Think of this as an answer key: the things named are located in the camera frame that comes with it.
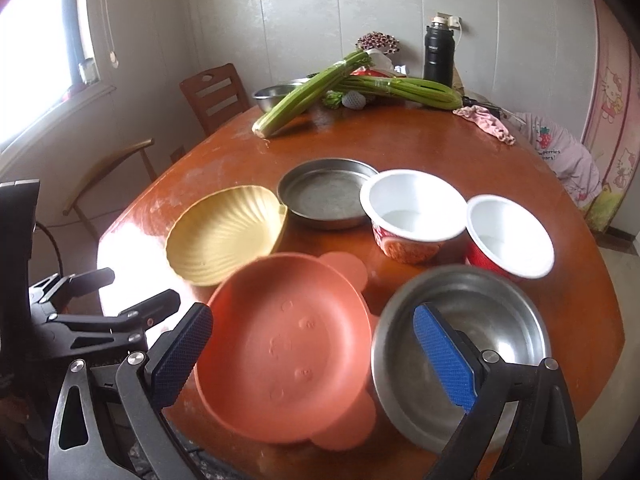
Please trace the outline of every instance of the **black thermos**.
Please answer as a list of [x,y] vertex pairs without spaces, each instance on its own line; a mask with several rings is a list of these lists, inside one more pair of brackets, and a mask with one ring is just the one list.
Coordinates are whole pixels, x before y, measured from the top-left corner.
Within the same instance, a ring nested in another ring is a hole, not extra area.
[[455,49],[447,19],[436,16],[424,35],[424,78],[451,88]]

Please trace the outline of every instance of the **wooden chair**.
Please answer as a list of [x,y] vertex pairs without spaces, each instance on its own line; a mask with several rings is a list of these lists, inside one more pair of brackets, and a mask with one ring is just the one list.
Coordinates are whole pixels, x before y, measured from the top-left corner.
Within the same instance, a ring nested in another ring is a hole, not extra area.
[[98,182],[104,179],[111,171],[115,170],[120,164],[122,164],[125,160],[127,160],[131,155],[135,153],[139,153],[142,158],[142,162],[145,165],[146,173],[148,174],[151,182],[153,182],[158,176],[156,175],[156,171],[154,167],[151,165],[151,161],[146,155],[145,148],[149,146],[153,146],[155,140],[147,139],[129,146],[128,148],[124,148],[122,150],[118,150],[117,152],[111,153],[110,155],[105,156],[103,159],[98,161],[87,173],[82,177],[80,183],[69,197],[69,200],[66,202],[66,206],[62,211],[63,216],[68,216],[71,211],[75,211],[78,215],[78,218],[84,225],[89,234],[95,240],[96,244],[100,241],[100,235],[98,231],[95,230],[94,225],[91,221],[85,216],[85,214],[80,209],[78,205],[78,201],[82,198],[91,188],[93,188]]
[[[244,87],[232,63],[210,68],[180,83],[180,90],[187,98],[204,133],[209,137],[223,123],[250,108]],[[223,107],[220,104],[235,97]]]

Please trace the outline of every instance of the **metal pan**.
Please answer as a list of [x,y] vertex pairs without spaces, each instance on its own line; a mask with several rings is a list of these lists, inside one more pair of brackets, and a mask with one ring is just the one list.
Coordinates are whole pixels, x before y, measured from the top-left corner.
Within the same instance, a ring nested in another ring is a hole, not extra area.
[[[417,446],[441,453],[464,411],[449,402],[414,335],[413,315],[430,301],[480,351],[495,350],[511,363],[537,365],[551,356],[545,325],[531,300],[513,283],[487,270],[443,266],[403,285],[382,312],[371,349],[371,371],[392,424]],[[503,443],[516,402],[508,402],[490,450]]]
[[378,172],[349,158],[318,158],[282,177],[278,198],[293,216],[316,229],[348,229],[366,214],[360,205],[362,184]]

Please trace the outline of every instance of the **white bowl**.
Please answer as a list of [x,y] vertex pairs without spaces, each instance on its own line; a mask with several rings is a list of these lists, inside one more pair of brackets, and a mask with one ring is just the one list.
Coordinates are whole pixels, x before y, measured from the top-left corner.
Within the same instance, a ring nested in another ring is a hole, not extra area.
[[[529,211],[507,198],[473,197],[466,208],[466,228],[482,254],[514,276],[542,278],[554,266],[554,246],[546,229]],[[471,258],[469,261],[486,267]]]
[[466,202],[444,180],[414,170],[383,171],[360,189],[376,242],[402,263],[419,263],[465,229]]

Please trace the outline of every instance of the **shell-shaped yellow bowl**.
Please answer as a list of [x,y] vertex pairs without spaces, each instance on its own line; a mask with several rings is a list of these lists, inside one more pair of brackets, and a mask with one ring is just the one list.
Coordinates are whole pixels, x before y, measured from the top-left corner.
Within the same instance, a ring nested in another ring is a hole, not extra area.
[[262,186],[238,186],[206,196],[169,232],[166,259],[193,285],[217,285],[239,267],[274,250],[287,207]]

